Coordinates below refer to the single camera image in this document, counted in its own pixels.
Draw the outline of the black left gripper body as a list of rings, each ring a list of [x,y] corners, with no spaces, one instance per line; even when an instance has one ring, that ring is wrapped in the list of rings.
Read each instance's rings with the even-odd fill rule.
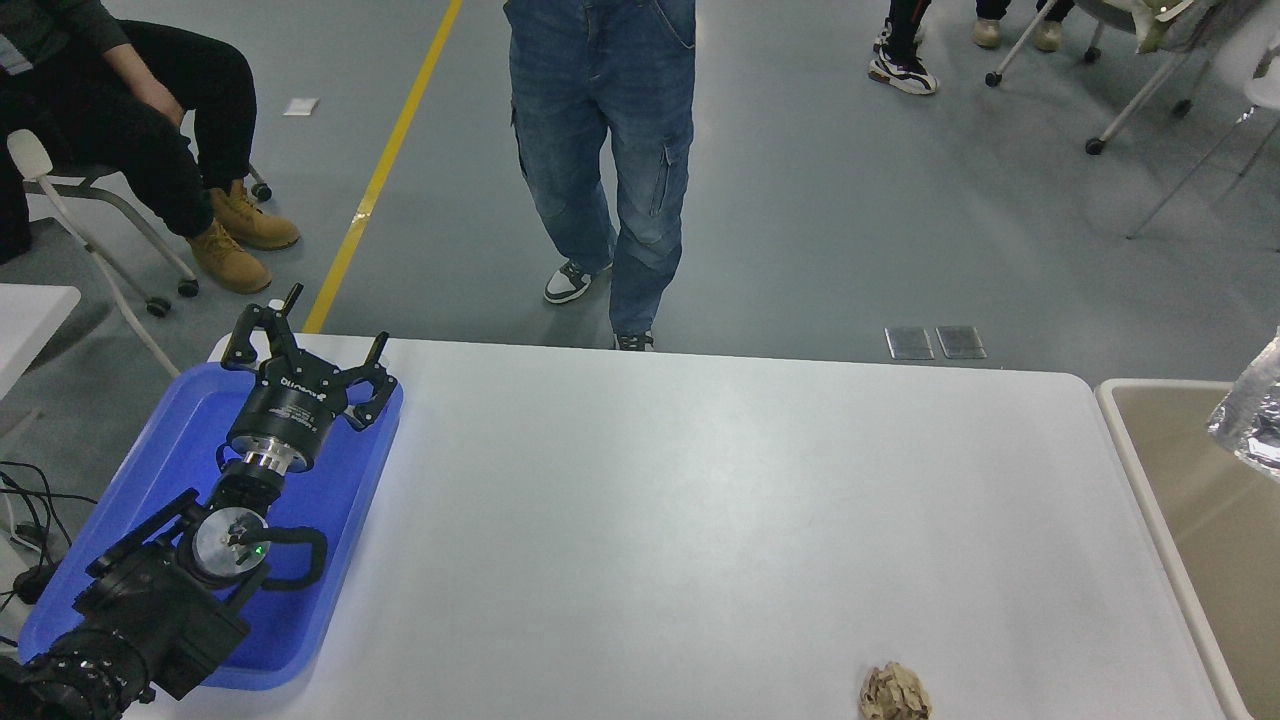
[[[338,414],[347,406],[340,369],[312,354],[261,363],[244,406],[227,432],[242,456],[269,450],[291,471],[314,468]]]

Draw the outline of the person's hand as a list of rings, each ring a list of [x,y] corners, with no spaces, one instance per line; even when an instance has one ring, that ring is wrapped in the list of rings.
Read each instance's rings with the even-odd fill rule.
[[[155,78],[142,79],[134,83],[131,92],[141,102],[159,111],[174,127],[180,126],[186,118],[186,109],[180,105],[173,92]]]

